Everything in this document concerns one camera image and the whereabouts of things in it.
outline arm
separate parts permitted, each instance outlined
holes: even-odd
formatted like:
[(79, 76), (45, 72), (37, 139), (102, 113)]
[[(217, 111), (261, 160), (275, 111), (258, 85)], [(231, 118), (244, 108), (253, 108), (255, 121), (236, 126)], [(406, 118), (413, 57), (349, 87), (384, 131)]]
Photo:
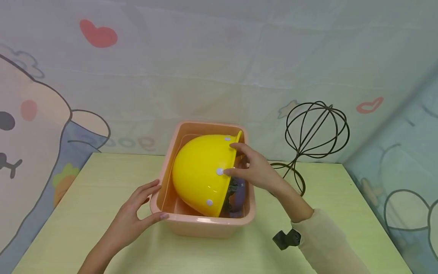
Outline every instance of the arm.
[(160, 190), (159, 181), (138, 187), (122, 205), (107, 231), (90, 251), (78, 274), (103, 274), (111, 259), (135, 241), (151, 225), (167, 219), (167, 213), (158, 212), (140, 220), (137, 211), (149, 201), (149, 196)]
[(286, 181), (273, 185), (273, 194), (291, 219), (292, 227), (301, 234), (298, 248), (316, 273), (369, 273), (344, 233), (324, 211), (312, 209)]
[(116, 254), (116, 250), (106, 248), (105, 243), (99, 241), (88, 254), (78, 274), (103, 274)]
[(316, 273), (369, 273), (343, 232), (324, 211), (309, 206), (261, 154), (245, 144), (232, 144), (231, 147), (245, 154), (247, 161), (239, 168), (227, 169), (224, 173), (245, 179), (278, 199), (293, 228), (301, 234), (298, 248)]

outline tabletop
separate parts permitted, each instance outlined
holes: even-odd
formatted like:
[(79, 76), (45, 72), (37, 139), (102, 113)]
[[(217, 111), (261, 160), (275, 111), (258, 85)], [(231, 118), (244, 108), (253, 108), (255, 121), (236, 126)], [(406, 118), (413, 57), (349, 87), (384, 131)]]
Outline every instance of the tabletop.
[[(163, 161), (163, 156), (93, 154), (13, 273), (77, 273), (120, 206), (139, 185), (158, 177)], [(298, 163), (297, 170), (306, 181), (305, 199), (341, 227), (371, 273), (411, 274), (342, 165)], [(295, 184), (293, 175), (286, 179)], [(161, 222), (119, 252), (105, 273), (315, 273), (298, 248), (278, 249), (272, 237), (279, 230), (287, 233), (290, 220), (268, 192), (255, 194), (255, 219), (232, 238), (177, 236)], [(149, 205), (138, 212), (140, 218), (149, 214)]]

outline pink plastic basin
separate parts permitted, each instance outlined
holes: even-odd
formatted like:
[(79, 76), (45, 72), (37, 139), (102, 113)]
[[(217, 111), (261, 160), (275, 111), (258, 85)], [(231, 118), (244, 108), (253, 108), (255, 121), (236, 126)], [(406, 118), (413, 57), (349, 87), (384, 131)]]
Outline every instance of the pink plastic basin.
[(249, 224), (255, 216), (254, 187), (246, 185), (245, 202), (241, 218), (229, 218), (221, 215), (218, 218), (200, 216), (200, 213), (189, 207), (179, 198), (172, 182), (172, 165), (178, 151), (187, 142), (201, 135), (221, 134), (236, 136), (243, 132), (239, 142), (247, 143), (247, 131), (238, 125), (207, 123), (197, 121), (183, 121), (178, 124), (160, 173), (161, 190), (152, 195), (150, 207), (152, 213), (168, 212), (170, 214), (166, 223), (173, 233), (177, 235), (203, 237), (203, 238), (228, 238), (238, 228)]

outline finger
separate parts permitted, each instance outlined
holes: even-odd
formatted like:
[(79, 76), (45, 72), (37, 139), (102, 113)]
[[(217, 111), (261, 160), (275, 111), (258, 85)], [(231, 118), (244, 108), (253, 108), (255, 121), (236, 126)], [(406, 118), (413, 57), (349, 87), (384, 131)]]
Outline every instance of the finger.
[(228, 168), (223, 171), (225, 175), (228, 175), (230, 177), (238, 177), (242, 178), (244, 180), (248, 180), (249, 177), (249, 170), (248, 169), (241, 169), (241, 168)]
[(152, 182), (150, 182), (148, 184), (141, 185), (141, 186), (137, 187), (137, 189), (131, 194), (131, 197), (129, 197), (128, 200), (135, 199), (135, 197), (139, 193), (141, 193), (143, 190), (149, 189), (151, 187), (154, 187), (154, 186), (158, 185), (159, 183), (160, 183), (160, 180), (159, 179), (155, 179), (154, 181), (152, 181)]
[(140, 220), (141, 226), (143, 230), (149, 228), (151, 225), (158, 223), (159, 221), (165, 220), (169, 218), (169, 214), (166, 212), (157, 212), (154, 213), (143, 220)]
[(230, 144), (230, 147), (248, 156), (249, 160), (251, 160), (252, 156), (256, 153), (256, 151), (252, 149), (249, 145), (243, 143), (233, 143)]
[(136, 206), (136, 208), (140, 208), (141, 205), (143, 205), (146, 200), (148, 199), (148, 197), (154, 193), (156, 193), (157, 191), (159, 191), (161, 189), (160, 185), (156, 185), (154, 187), (151, 187), (149, 189), (145, 189), (142, 192), (140, 192), (136, 197), (133, 198), (133, 203)]

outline beige sleeve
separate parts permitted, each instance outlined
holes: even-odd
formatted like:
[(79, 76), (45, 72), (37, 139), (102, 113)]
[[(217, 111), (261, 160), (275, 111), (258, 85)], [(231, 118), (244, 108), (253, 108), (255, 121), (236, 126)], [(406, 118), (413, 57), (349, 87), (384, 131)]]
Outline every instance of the beige sleeve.
[(351, 249), (345, 234), (320, 209), (292, 227), (301, 234), (298, 248), (317, 274), (368, 274), (365, 264)]

